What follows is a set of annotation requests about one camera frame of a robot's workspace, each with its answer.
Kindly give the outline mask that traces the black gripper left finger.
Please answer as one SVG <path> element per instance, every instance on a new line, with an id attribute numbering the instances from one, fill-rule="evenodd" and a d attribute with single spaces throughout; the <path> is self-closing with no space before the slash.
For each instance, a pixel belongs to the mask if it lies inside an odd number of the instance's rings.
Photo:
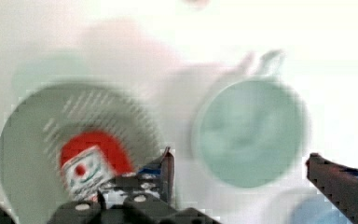
<path id="1" fill-rule="evenodd" d="M 132 194 L 146 193 L 172 203 L 174 180 L 174 156 L 170 147 L 143 166 L 136 173 L 117 175 L 98 188 L 98 202 L 102 205 L 122 205 Z"/>

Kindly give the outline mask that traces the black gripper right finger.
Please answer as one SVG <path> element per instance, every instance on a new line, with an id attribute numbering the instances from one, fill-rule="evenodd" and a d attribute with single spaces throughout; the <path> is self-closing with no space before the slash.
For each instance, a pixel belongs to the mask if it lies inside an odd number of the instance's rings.
<path id="1" fill-rule="evenodd" d="M 352 224 L 358 224 L 358 169 L 338 164 L 310 153 L 306 161 L 307 179 Z"/>

